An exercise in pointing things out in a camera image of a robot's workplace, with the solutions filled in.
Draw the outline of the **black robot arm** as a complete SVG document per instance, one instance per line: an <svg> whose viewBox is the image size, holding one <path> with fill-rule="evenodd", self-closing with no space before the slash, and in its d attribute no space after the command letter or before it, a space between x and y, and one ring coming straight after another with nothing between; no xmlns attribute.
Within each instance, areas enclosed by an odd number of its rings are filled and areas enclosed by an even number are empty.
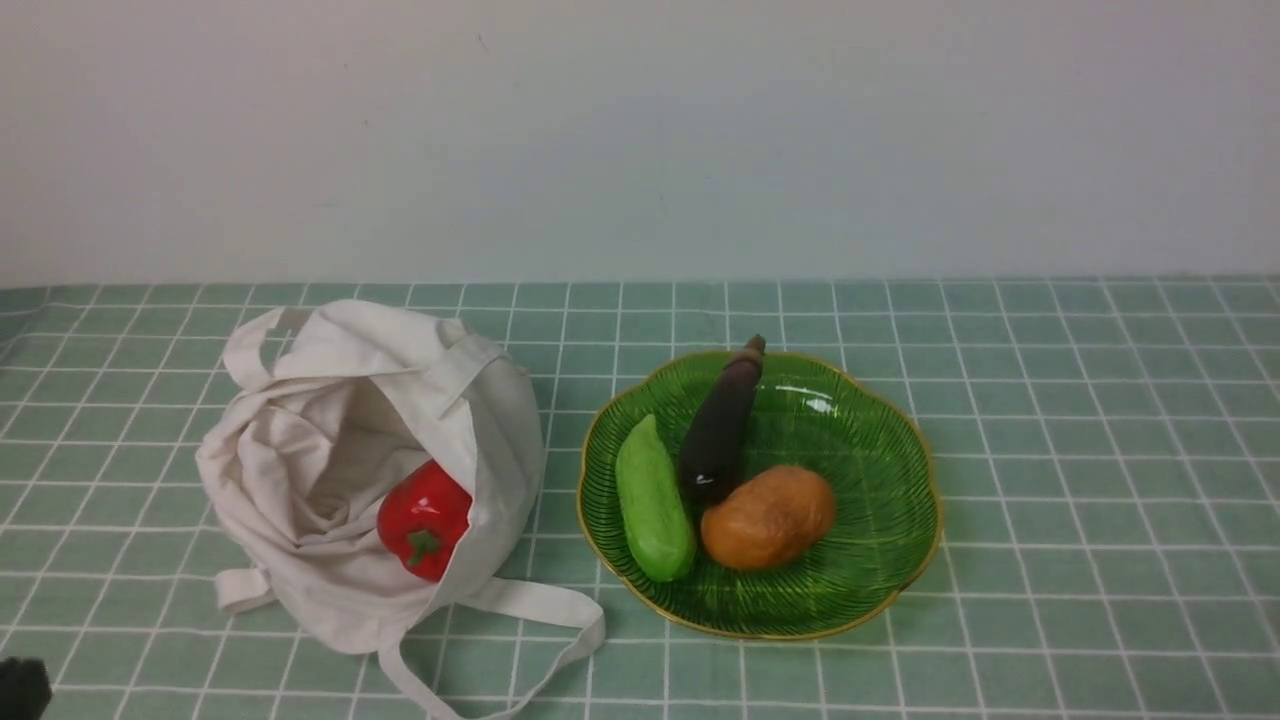
<svg viewBox="0 0 1280 720"><path fill-rule="evenodd" d="M1 661L3 720L40 720L51 700L52 688L44 660L8 657Z"/></svg>

